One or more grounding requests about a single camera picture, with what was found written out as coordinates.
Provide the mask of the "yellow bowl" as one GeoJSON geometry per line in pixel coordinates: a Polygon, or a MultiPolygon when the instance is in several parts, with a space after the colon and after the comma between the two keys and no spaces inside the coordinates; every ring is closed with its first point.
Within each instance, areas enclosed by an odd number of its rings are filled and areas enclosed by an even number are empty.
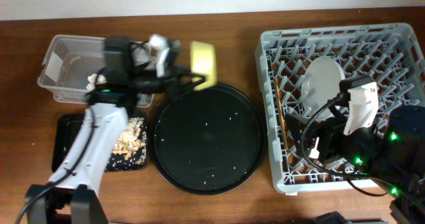
{"type": "Polygon", "coordinates": [[[204,76],[194,77],[193,82],[200,81],[194,87],[194,90],[199,91],[210,88],[217,83],[216,71],[216,53],[213,45],[198,41],[191,42],[191,72],[204,76]]]}

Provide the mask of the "wooden chopstick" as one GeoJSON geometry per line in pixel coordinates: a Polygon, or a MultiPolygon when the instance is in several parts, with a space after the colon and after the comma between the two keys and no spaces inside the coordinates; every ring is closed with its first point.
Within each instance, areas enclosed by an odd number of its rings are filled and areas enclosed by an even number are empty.
{"type": "Polygon", "coordinates": [[[284,139],[284,147],[286,152],[288,152],[288,141],[287,141],[287,135],[286,135],[286,124],[285,124],[285,120],[284,120],[284,113],[283,113],[283,109],[282,109],[282,101],[281,101],[281,95],[280,95],[280,90],[279,90],[279,82],[278,79],[275,78],[274,79],[274,84],[275,84],[275,88],[276,88],[276,98],[277,98],[277,103],[278,103],[278,110],[279,110],[279,117],[280,117],[280,124],[282,127],[282,135],[283,135],[283,139],[284,139]]]}

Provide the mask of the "grey plate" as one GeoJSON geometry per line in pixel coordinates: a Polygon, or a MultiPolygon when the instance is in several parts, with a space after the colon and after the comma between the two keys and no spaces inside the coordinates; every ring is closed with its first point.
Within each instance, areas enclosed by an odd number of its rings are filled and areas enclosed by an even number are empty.
{"type": "Polygon", "coordinates": [[[306,118],[336,97],[343,79],[343,69],[329,56],[318,57],[309,64],[301,85],[301,104],[305,111],[309,111],[306,118]]]}

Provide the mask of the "white tissue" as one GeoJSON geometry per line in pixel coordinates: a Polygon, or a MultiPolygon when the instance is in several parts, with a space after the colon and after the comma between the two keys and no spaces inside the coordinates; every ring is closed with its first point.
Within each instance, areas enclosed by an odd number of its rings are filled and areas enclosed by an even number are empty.
{"type": "Polygon", "coordinates": [[[99,75],[92,74],[88,76],[87,80],[88,80],[88,84],[86,85],[87,91],[92,91],[93,89],[95,89],[96,84],[106,83],[106,78],[102,74],[99,74],[99,75]]]}

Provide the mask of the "food scraps with rice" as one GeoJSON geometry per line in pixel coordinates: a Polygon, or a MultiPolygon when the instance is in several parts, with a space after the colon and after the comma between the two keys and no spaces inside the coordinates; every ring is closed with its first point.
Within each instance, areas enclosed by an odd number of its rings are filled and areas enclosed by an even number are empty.
{"type": "Polygon", "coordinates": [[[106,172],[143,169],[147,160],[147,126],[144,117],[130,118],[114,144],[106,172]]]}

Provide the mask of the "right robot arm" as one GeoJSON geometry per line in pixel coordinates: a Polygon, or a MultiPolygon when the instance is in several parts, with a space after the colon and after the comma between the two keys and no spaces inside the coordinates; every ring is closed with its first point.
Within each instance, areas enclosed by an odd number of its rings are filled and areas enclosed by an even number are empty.
{"type": "Polygon", "coordinates": [[[319,164],[345,159],[394,197],[390,209],[399,223],[424,222],[424,107],[395,108],[383,135],[376,124],[344,135],[347,119],[340,114],[312,124],[295,114],[285,120],[298,156],[317,148],[319,164]]]}

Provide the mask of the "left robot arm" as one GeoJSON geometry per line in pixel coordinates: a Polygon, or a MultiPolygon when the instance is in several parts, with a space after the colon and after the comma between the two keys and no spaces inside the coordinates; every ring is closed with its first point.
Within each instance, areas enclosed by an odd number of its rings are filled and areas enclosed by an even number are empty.
{"type": "Polygon", "coordinates": [[[82,126],[58,169],[44,185],[32,184],[16,218],[28,223],[107,223],[99,188],[114,144],[128,125],[140,94],[165,93],[170,98],[216,84],[213,45],[191,43],[191,67],[176,65],[178,40],[153,34],[147,44],[157,51],[155,69],[136,65],[133,53],[144,47],[130,37],[104,40],[105,67],[98,71],[104,83],[94,83],[82,126]]]}

